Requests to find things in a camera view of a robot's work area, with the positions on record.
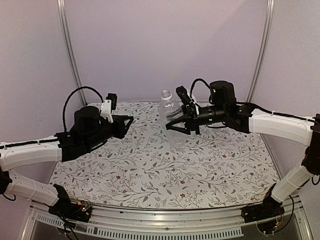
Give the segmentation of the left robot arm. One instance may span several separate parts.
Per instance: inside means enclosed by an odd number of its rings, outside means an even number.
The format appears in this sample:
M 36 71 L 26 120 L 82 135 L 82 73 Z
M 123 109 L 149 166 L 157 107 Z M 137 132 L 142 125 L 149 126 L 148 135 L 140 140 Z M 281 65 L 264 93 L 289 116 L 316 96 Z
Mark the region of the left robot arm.
M 63 186 L 44 184 L 14 171 L 45 162 L 73 161 L 103 146 L 108 139 L 123 139 L 134 118 L 112 115 L 109 110 L 85 106 L 74 113 L 68 131 L 39 140 L 3 144 L 0 147 L 0 193 L 18 195 L 48 206 L 63 216 L 74 213 L 74 205 Z

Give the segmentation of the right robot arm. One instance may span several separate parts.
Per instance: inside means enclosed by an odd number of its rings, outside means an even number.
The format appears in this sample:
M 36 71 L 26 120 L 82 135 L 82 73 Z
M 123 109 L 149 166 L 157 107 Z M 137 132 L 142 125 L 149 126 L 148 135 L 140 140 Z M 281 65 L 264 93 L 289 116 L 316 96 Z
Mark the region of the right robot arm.
M 225 80 L 213 81 L 210 89 L 210 106 L 199 107 L 192 98 L 192 90 L 176 88 L 182 101 L 183 116 L 166 124 L 167 130 L 186 135 L 200 133 L 200 126 L 221 123 L 241 133 L 276 136 L 306 146 L 302 163 L 294 167 L 267 192 L 258 213 L 269 218 L 291 193 L 301 188 L 313 176 L 320 174 L 320 116 L 295 116 L 266 110 L 254 103 L 238 102 L 234 86 Z

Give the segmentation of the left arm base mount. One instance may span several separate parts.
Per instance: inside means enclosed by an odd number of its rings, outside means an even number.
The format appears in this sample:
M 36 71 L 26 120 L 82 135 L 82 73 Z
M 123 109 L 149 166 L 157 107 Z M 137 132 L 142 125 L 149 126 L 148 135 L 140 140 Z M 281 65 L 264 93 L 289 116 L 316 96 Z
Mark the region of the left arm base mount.
M 53 187 L 57 190 L 58 201 L 48 207 L 48 212 L 62 219 L 88 223 L 92 213 L 92 204 L 84 200 L 72 202 L 62 186 L 54 184 Z

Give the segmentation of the clear plastic bottle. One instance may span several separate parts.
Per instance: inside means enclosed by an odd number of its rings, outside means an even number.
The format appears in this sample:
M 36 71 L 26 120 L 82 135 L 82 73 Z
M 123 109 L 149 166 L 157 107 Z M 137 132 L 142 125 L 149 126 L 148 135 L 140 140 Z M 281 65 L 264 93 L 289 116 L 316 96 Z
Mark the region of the clear plastic bottle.
M 171 147 L 182 148 L 185 144 L 185 137 L 182 133 L 166 129 L 166 124 L 181 116 L 183 116 L 183 111 L 180 104 L 173 98 L 169 90 L 164 89 L 161 92 L 159 104 L 159 122 Z

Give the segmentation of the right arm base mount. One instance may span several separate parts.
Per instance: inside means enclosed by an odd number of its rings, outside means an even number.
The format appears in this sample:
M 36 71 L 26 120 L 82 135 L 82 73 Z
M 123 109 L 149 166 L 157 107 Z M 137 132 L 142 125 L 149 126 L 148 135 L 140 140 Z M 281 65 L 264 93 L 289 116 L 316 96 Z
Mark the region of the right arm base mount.
M 241 217 L 244 219 L 245 223 L 273 218 L 284 213 L 285 210 L 282 203 L 274 200 L 271 193 L 266 194 L 262 203 L 248 204 L 241 209 Z

